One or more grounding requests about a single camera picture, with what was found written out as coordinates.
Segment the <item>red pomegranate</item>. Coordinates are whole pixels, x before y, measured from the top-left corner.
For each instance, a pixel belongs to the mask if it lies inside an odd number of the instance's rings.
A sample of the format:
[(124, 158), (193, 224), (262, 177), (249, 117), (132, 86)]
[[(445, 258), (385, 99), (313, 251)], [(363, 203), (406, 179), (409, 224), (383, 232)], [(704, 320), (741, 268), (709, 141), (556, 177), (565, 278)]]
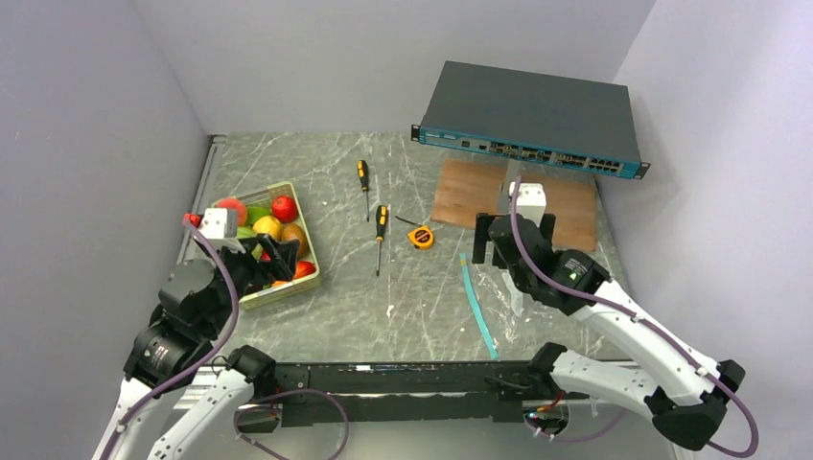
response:
[(316, 266), (312, 262), (300, 260), (296, 263), (294, 270), (294, 280), (305, 278), (316, 273)]

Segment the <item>brown kiwi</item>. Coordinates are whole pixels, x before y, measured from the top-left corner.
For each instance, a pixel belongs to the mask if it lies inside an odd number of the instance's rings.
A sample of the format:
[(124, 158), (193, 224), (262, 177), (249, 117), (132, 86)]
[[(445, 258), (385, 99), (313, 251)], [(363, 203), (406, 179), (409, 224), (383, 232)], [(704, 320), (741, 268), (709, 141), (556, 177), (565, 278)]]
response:
[(280, 235), (282, 242), (298, 241), (296, 258), (303, 259), (310, 253), (310, 244), (306, 232), (296, 223), (289, 223), (284, 226)]

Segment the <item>red apple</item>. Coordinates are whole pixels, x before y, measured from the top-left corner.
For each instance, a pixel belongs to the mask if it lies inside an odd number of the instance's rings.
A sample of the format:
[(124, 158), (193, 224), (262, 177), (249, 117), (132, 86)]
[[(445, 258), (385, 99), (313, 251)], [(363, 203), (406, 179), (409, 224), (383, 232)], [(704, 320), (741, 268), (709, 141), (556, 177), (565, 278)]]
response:
[(279, 195), (270, 202), (270, 212), (281, 223), (288, 224), (299, 218), (296, 200), (288, 195)]

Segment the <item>clear zip top bag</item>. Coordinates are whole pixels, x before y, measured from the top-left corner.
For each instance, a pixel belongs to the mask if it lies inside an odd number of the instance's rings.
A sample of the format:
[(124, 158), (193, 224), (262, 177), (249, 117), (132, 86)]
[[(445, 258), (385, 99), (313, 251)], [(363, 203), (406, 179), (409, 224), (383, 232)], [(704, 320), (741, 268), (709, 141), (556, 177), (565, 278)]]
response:
[(465, 252), (459, 254), (459, 264), (467, 302), (488, 356), (500, 360), (504, 345), (519, 338), (519, 325), (530, 321), (531, 297), (512, 284), (507, 272), (500, 274), (499, 285), (476, 268)]

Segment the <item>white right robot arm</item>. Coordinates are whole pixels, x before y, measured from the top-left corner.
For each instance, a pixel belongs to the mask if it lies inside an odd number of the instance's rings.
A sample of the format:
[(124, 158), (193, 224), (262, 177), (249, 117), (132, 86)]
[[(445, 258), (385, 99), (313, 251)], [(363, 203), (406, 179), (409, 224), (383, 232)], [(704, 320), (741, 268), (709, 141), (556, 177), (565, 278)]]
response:
[(553, 249), (554, 224), (551, 214), (535, 223), (480, 213), (472, 261), (483, 263), (491, 243), (492, 264), (507, 271), (515, 288), (599, 332), (638, 367), (624, 369), (548, 342), (527, 366), (532, 392), (594, 396), (639, 414), (684, 449), (712, 446), (744, 368), (705, 356), (667, 331), (588, 254)]

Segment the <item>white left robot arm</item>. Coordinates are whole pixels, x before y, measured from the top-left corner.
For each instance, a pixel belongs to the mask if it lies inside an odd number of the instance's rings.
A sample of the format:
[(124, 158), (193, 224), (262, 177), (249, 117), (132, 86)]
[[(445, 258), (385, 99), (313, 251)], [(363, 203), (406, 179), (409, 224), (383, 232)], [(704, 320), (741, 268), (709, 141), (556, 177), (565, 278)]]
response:
[(114, 413), (97, 459), (182, 459), (191, 456), (212, 423), (248, 401), (267, 400), (276, 387), (275, 362), (250, 346), (233, 352), (203, 402), (163, 431), (198, 369), (234, 332), (243, 296), (293, 278), (298, 240), (267, 234), (209, 241), (191, 231), (204, 257), (184, 260), (159, 290), (146, 329), (134, 339)]

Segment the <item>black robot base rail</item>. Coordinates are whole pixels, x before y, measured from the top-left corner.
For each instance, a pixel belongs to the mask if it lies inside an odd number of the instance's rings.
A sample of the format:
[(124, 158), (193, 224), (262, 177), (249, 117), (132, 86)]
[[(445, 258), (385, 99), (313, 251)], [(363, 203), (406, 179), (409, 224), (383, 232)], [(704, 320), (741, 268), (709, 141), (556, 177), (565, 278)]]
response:
[(277, 363), (226, 361), (252, 388), (239, 427), (485, 419), (519, 423), (527, 415), (563, 416), (581, 399), (531, 374), (521, 360)]

